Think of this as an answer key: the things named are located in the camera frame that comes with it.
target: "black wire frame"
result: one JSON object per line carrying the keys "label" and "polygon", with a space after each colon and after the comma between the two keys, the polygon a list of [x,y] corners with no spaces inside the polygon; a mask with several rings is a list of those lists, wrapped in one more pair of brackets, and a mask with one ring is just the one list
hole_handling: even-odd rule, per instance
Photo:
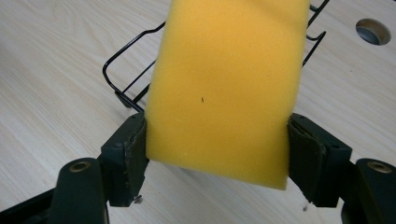
{"label": "black wire frame", "polygon": [[[312,22],[317,18],[317,16],[320,14],[320,12],[323,10],[323,8],[326,7],[326,5],[329,3],[330,0],[324,0],[322,4],[319,7],[314,7],[310,5],[310,10],[314,12],[312,17],[308,21],[308,26],[307,28],[312,24]],[[146,95],[146,93],[149,91],[149,84],[141,91],[139,92],[134,99],[131,99],[128,97],[125,92],[127,92],[135,83],[136,81],[141,78],[143,75],[147,73],[147,71],[155,64],[156,60],[154,60],[151,64],[148,65],[123,91],[121,91],[119,88],[117,88],[110,80],[107,74],[107,68],[113,63],[118,57],[121,56],[121,54],[127,50],[129,47],[131,47],[134,43],[136,43],[139,39],[141,39],[145,35],[157,33],[160,31],[163,27],[165,26],[165,21],[159,25],[157,28],[152,29],[152,30],[146,30],[142,32],[140,35],[136,36],[134,39],[132,39],[130,42],[128,42],[122,49],[117,51],[110,59],[107,60],[105,65],[103,66],[102,73],[103,76],[105,77],[105,80],[107,84],[114,90],[115,94],[117,97],[120,99],[120,101],[128,108],[133,108],[137,112],[143,112],[144,109],[138,105],[137,103]],[[308,54],[305,56],[303,60],[303,66],[308,62],[309,58],[312,56],[312,54],[315,52],[317,49],[318,45],[326,35],[326,32],[322,32],[320,35],[317,37],[311,37],[309,35],[306,36],[306,38],[310,41],[316,42],[315,45],[312,47],[311,50],[309,50]]]}

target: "wood grain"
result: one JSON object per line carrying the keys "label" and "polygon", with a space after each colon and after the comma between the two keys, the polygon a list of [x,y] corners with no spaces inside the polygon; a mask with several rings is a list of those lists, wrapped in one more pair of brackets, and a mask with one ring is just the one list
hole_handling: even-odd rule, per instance
{"label": "wood grain", "polygon": [[[53,188],[67,162],[97,157],[134,113],[101,69],[164,21],[169,3],[0,1],[0,210]],[[308,29],[328,34],[304,67],[295,111],[353,147],[353,161],[396,164],[396,39],[374,46],[355,30],[371,18],[396,35],[395,11],[391,0],[332,0]],[[109,68],[117,84],[155,58],[159,38]],[[291,181],[279,191],[152,162],[141,193],[141,204],[110,208],[112,223],[341,223],[342,202],[317,209]]]}

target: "table surface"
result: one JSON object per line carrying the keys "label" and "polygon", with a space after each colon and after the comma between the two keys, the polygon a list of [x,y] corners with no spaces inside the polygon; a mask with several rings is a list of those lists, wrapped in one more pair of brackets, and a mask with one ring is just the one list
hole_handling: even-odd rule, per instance
{"label": "table surface", "polygon": [[[96,158],[135,113],[108,87],[102,66],[165,21],[169,3],[0,1],[0,210],[53,188],[69,161]],[[332,0],[308,29],[328,34],[303,69],[294,111],[351,146],[352,161],[396,164],[396,37],[375,46],[355,29],[370,18],[396,35],[395,12],[392,0]],[[111,65],[117,85],[156,57],[160,38]],[[341,223],[341,200],[335,209],[318,209],[290,180],[280,191],[158,162],[146,177],[144,201],[109,208],[112,223]]]}

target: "metal wire rack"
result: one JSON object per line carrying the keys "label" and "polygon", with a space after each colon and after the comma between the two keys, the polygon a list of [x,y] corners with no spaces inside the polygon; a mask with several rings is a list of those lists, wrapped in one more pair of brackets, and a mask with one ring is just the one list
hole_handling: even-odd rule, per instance
{"label": "metal wire rack", "polygon": [[[330,0],[324,0],[319,7],[315,7],[312,4],[310,5],[310,10],[314,12],[314,14],[311,16],[311,18],[308,21],[307,28],[312,24],[312,22],[318,17],[320,12],[327,6]],[[138,81],[143,75],[145,75],[148,70],[155,64],[156,60],[153,60],[152,63],[150,63],[137,77],[134,78],[134,80],[124,89],[120,90],[118,87],[116,87],[112,81],[110,80],[108,73],[107,73],[107,68],[117,59],[121,56],[122,53],[125,52],[129,47],[131,47],[133,44],[135,44],[138,40],[140,40],[143,36],[149,35],[149,34],[154,34],[159,32],[163,27],[165,26],[165,22],[163,22],[161,25],[159,25],[157,28],[152,29],[152,30],[146,30],[142,32],[140,35],[136,36],[133,38],[130,42],[128,42],[122,49],[117,51],[110,59],[107,60],[105,65],[103,66],[102,73],[103,76],[105,77],[105,80],[107,84],[114,90],[115,94],[117,97],[120,99],[120,101],[128,108],[133,108],[137,112],[142,112],[144,111],[144,108],[140,106],[138,103],[139,101],[146,95],[146,93],[149,91],[149,84],[141,91],[139,92],[134,99],[131,99],[129,96],[127,96],[125,93],[130,90],[133,85]],[[305,56],[303,60],[303,66],[308,62],[312,54],[315,52],[317,49],[318,45],[326,35],[326,32],[322,32],[320,35],[316,37],[311,37],[309,35],[306,36],[306,39],[309,41],[315,42],[314,46],[309,50],[307,55]]]}

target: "yellow sponge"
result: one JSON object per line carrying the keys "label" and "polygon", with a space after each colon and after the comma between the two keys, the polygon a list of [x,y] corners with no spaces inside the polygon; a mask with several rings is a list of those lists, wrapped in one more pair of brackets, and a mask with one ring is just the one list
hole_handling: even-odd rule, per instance
{"label": "yellow sponge", "polygon": [[148,158],[284,189],[308,9],[174,0],[148,93]]}

